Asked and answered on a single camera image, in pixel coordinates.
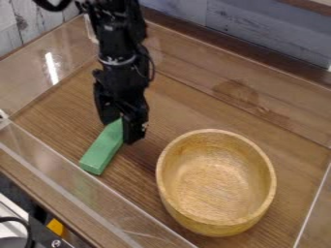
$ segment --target wall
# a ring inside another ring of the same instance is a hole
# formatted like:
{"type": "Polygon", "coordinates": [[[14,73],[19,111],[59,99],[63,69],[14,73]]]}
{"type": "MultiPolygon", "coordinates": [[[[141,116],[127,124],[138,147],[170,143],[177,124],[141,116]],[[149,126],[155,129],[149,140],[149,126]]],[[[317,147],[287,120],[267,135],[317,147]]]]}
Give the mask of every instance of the wall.
{"type": "Polygon", "coordinates": [[[0,57],[77,15],[74,3],[62,13],[50,13],[31,0],[0,0],[0,57]]]}
{"type": "Polygon", "coordinates": [[[142,3],[318,66],[330,67],[331,16],[277,0],[142,0],[142,3]]]}

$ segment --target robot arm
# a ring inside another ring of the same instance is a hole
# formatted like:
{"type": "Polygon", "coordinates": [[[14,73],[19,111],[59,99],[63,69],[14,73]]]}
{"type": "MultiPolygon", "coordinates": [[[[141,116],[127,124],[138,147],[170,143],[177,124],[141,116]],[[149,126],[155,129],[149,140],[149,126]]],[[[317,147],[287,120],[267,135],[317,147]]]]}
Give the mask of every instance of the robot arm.
{"type": "MultiPolygon", "coordinates": [[[[71,0],[54,6],[47,0],[34,0],[46,10],[62,11],[71,0]]],[[[145,92],[155,75],[155,66],[146,47],[146,21],[139,0],[85,1],[101,42],[102,70],[94,71],[95,101],[105,125],[122,117],[125,142],[146,137],[149,105],[145,92]]]]}

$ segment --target cable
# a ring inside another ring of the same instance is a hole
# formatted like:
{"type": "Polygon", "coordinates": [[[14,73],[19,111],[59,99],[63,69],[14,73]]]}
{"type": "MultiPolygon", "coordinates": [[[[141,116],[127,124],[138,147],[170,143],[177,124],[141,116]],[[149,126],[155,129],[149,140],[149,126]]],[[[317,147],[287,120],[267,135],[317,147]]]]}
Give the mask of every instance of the cable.
{"type": "Polygon", "coordinates": [[[67,8],[73,0],[62,0],[58,6],[50,3],[49,0],[33,0],[33,1],[37,3],[38,6],[41,6],[47,11],[62,12],[67,8]]]}
{"type": "Polygon", "coordinates": [[[27,222],[18,217],[0,217],[0,223],[5,223],[5,222],[19,222],[22,225],[25,225],[26,230],[27,230],[27,241],[26,241],[25,248],[33,248],[33,231],[31,231],[31,227],[27,224],[27,222]]]}

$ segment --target green sponge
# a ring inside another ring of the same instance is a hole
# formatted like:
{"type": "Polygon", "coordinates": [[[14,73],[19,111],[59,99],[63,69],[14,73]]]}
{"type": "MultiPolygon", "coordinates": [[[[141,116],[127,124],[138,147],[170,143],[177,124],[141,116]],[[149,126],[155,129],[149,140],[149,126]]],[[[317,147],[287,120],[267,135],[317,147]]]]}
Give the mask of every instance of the green sponge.
{"type": "Polygon", "coordinates": [[[122,118],[109,124],[79,161],[85,171],[102,175],[105,169],[123,144],[122,118]]]}

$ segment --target bowl rim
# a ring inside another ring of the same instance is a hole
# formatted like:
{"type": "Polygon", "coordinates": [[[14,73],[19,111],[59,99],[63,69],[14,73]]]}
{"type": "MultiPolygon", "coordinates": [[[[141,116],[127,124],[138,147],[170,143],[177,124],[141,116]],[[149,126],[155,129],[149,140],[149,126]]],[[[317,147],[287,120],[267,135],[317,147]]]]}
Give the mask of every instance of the bowl rim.
{"type": "Polygon", "coordinates": [[[167,147],[165,148],[159,159],[158,159],[158,163],[157,163],[157,185],[159,188],[159,192],[161,192],[161,196],[165,198],[165,200],[167,201],[167,203],[171,205],[171,207],[182,214],[185,215],[189,219],[194,220],[198,223],[202,224],[207,224],[207,225],[214,225],[214,226],[235,226],[235,225],[242,225],[246,224],[254,220],[257,220],[269,210],[271,202],[274,200],[274,196],[275,196],[275,191],[277,191],[277,176],[275,176],[275,171],[274,171],[274,166],[270,160],[270,157],[267,156],[266,152],[263,151],[263,149],[258,146],[258,144],[253,141],[250,141],[247,138],[245,138],[243,136],[241,136],[239,134],[230,132],[230,131],[225,131],[225,130],[219,130],[219,129],[202,129],[202,130],[195,130],[191,131],[183,135],[181,135],[179,137],[177,137],[170,144],[167,145],[167,147]],[[250,215],[241,217],[238,219],[230,220],[230,221],[219,221],[219,220],[211,220],[209,218],[203,218],[199,217],[191,213],[189,213],[187,211],[179,209],[174,203],[174,201],[170,198],[170,195],[167,193],[166,190],[166,186],[163,183],[163,179],[162,179],[162,172],[163,172],[163,165],[165,165],[165,158],[166,155],[169,153],[169,150],[186,138],[198,135],[198,134],[205,134],[205,133],[218,133],[218,134],[225,134],[225,135],[230,135],[237,137],[238,139],[241,139],[242,141],[247,142],[258,151],[258,153],[261,154],[261,156],[263,157],[266,163],[267,163],[267,167],[269,167],[269,175],[270,175],[270,188],[269,188],[269,195],[261,205],[261,207],[257,209],[255,212],[253,212],[250,215]]]}

